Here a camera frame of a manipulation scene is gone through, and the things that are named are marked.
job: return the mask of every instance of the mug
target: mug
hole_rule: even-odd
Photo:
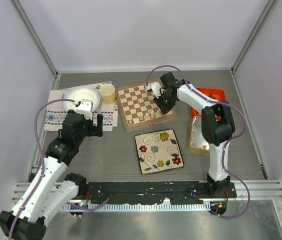
[[[115,101],[115,87],[110,84],[100,84],[100,93],[105,103],[113,104]]]

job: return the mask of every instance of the chessboard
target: chessboard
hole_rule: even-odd
[[[163,86],[160,79],[149,81],[153,82],[159,82]],[[127,132],[176,118],[173,109],[162,114],[153,101],[154,93],[147,92],[145,86],[145,82],[142,82],[116,89],[118,109]]]

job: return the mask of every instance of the red flower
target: red flower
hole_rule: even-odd
[[[139,150],[141,150],[141,152],[146,153],[147,148],[146,148],[146,146],[141,146],[141,147],[139,148]]]
[[[181,163],[181,159],[179,157],[173,158],[172,161],[174,164],[177,164],[177,165]]]

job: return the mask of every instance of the square decorative tile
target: square decorative tile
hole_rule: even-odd
[[[173,129],[136,135],[135,143],[143,175],[184,167]]]

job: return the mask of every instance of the red tray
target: red tray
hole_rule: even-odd
[[[215,97],[216,100],[218,100],[219,102],[226,100],[225,92],[224,92],[223,89],[219,89],[219,88],[202,88],[202,87],[198,87],[197,89],[201,93],[207,95],[210,98],[211,98],[211,96]],[[194,108],[191,107],[191,118],[194,118],[195,116],[199,116],[200,117],[201,114],[199,114]]]

